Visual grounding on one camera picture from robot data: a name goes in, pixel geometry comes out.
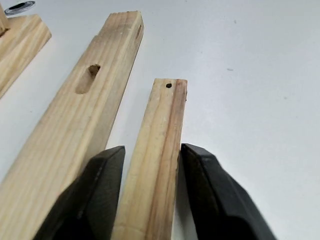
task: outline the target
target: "wooden piece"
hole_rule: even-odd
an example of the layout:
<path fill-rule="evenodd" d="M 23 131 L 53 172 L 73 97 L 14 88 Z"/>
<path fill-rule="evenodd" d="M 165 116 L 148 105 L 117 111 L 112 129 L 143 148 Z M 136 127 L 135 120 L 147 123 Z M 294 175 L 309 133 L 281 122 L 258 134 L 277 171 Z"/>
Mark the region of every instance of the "wooden piece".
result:
<path fill-rule="evenodd" d="M 38 15 L 8 19 L 9 30 L 0 37 L 0 98 L 51 38 Z"/>
<path fill-rule="evenodd" d="M 113 13 L 93 38 L 0 185 L 1 240 L 30 240 L 58 195 L 105 149 L 143 29 L 139 12 Z"/>
<path fill-rule="evenodd" d="M 187 81 L 156 79 L 118 205 L 112 240 L 170 240 Z"/>
<path fill-rule="evenodd" d="M 0 3 L 0 36 L 9 29 L 9 21 Z"/>

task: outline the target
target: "mortise slot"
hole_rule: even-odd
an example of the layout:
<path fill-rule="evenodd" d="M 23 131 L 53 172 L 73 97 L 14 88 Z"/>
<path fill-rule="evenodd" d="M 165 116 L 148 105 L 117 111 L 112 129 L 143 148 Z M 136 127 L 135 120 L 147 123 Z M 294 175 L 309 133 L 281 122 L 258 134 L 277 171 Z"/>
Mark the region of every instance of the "mortise slot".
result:
<path fill-rule="evenodd" d="M 142 27 L 142 25 L 140 25 L 140 27 L 138 29 L 138 32 L 136 33 L 135 39 L 137 39 L 139 37 L 140 31 L 141 31 L 141 27 Z"/>
<path fill-rule="evenodd" d="M 94 82 L 99 70 L 100 70 L 100 65 L 98 64 L 89 66 L 85 70 L 78 85 L 76 86 L 75 93 L 86 94 L 89 91 L 92 83 Z"/>

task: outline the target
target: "wood grain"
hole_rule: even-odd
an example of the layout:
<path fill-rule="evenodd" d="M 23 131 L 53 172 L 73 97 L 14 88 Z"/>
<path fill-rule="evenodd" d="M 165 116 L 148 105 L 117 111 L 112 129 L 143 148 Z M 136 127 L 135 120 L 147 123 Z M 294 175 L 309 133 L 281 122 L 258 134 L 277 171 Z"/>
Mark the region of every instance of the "wood grain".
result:
<path fill-rule="evenodd" d="M 0 3 L 0 36 L 9 29 L 9 21 Z"/>
<path fill-rule="evenodd" d="M 57 196 L 105 149 L 143 29 L 139 12 L 112 13 L 93 38 L 0 185 L 1 240 L 30 240 Z M 83 83 L 86 92 L 76 93 Z"/>
<path fill-rule="evenodd" d="M 187 81 L 156 79 L 132 155 L 112 240 L 170 240 Z"/>
<path fill-rule="evenodd" d="M 8 19 L 9 30 L 0 37 L 0 98 L 51 38 L 38 15 Z"/>

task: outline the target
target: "wooden board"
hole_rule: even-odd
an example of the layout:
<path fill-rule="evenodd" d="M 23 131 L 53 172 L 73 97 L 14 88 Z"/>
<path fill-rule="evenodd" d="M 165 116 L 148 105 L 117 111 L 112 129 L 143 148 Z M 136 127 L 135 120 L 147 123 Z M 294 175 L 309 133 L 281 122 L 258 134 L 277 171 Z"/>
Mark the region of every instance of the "wooden board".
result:
<path fill-rule="evenodd" d="M 156 79 L 118 205 L 112 240 L 170 240 L 187 81 Z"/>
<path fill-rule="evenodd" d="M 9 30 L 0 37 L 0 98 L 51 38 L 38 15 L 8 18 Z"/>
<path fill-rule="evenodd" d="M 0 36 L 9 29 L 9 21 L 0 3 Z"/>
<path fill-rule="evenodd" d="M 0 185 L 1 240 L 30 240 L 105 149 L 143 30 L 139 12 L 113 13 L 93 38 Z"/>

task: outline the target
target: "brown wood streak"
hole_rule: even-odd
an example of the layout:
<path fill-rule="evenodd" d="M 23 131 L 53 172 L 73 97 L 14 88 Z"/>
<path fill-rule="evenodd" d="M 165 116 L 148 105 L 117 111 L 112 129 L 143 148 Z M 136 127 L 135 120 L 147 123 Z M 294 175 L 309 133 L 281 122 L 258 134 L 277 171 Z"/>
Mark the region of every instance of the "brown wood streak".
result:
<path fill-rule="evenodd" d="M 118 205 L 112 240 L 169 240 L 187 81 L 156 79 Z"/>
<path fill-rule="evenodd" d="M 180 149 L 180 135 L 182 130 L 182 124 L 179 124 L 179 122 L 182 121 L 184 116 L 185 108 L 181 106 L 185 104 L 184 102 L 187 96 L 187 89 L 183 88 L 182 84 L 183 82 L 178 79 L 174 90 L 170 120 L 161 154 L 160 167 L 157 173 L 145 239 L 149 239 L 151 236 L 152 239 L 157 240 L 171 239 L 176 194 L 176 173 L 178 171 L 179 160 L 179 152 L 176 150 Z M 162 193 L 165 193 L 165 197 L 159 197 L 159 194 Z"/>

